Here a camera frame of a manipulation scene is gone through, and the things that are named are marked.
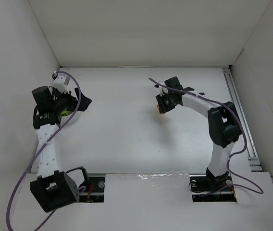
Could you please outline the yellow lego brick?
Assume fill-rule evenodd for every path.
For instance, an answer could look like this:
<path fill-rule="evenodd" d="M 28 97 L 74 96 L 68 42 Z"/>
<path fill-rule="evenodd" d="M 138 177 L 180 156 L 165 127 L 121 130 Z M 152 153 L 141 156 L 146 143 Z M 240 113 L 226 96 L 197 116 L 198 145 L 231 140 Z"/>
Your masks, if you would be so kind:
<path fill-rule="evenodd" d="M 166 114 L 162 109 L 160 109 L 160 105 L 159 104 L 157 104 L 156 107 L 157 107 L 160 115 L 165 115 Z"/>

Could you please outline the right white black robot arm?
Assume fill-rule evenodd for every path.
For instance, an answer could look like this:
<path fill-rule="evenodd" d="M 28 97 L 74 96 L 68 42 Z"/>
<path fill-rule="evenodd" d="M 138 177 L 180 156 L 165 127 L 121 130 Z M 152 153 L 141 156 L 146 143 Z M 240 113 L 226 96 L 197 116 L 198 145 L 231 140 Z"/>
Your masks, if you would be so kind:
<path fill-rule="evenodd" d="M 180 105 L 194 110 L 208 120 L 209 136 L 213 142 L 211 161 L 204 176 L 190 176 L 190 189 L 194 193 L 214 192 L 230 180 L 227 161 L 242 130 L 236 107 L 232 102 L 223 104 L 209 100 L 191 87 L 184 88 L 178 77 L 156 82 L 156 96 L 160 114 Z"/>

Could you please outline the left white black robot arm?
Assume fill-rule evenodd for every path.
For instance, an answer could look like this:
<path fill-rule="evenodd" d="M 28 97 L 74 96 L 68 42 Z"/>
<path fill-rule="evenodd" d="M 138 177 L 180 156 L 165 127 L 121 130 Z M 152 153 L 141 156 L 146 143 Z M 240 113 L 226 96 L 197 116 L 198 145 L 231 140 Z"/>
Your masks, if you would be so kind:
<path fill-rule="evenodd" d="M 36 102 L 33 127 L 40 148 L 37 179 L 30 182 L 30 191 L 41 208 L 51 212 L 79 202 L 80 192 L 76 182 L 64 171 L 60 162 L 59 143 L 55 136 L 63 129 L 62 112 L 69 109 L 72 116 L 84 112 L 92 100 L 75 88 L 76 96 L 70 91 L 60 92 L 56 87 L 39 87 L 32 90 Z"/>

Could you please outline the right aluminium rail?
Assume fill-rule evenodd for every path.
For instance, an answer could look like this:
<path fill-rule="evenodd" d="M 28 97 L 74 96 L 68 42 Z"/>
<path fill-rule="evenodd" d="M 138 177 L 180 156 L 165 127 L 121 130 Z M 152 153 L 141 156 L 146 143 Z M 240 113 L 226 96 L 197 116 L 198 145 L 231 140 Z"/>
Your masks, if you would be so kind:
<path fill-rule="evenodd" d="M 250 166 L 250 169 L 252 172 L 262 172 L 262 166 L 260 163 L 260 160 L 258 158 L 255 146 L 254 146 L 254 142 L 253 139 L 251 137 L 251 133 L 249 131 L 249 127 L 244 115 L 244 111 L 239 99 L 239 95 L 237 93 L 236 87 L 235 87 L 235 83 L 231 74 L 231 70 L 230 67 L 226 66 L 222 68 L 224 77 L 225 77 L 225 81 L 229 90 L 229 94 L 231 97 L 232 102 L 234 103 L 236 110 L 238 112 L 239 115 L 239 119 L 240 122 L 242 124 L 242 127 L 244 129 L 245 135 L 246 135 L 246 139 L 247 139 L 247 148 L 246 148 L 246 155 L 247 155 L 247 159 L 248 159 L 248 163 Z"/>

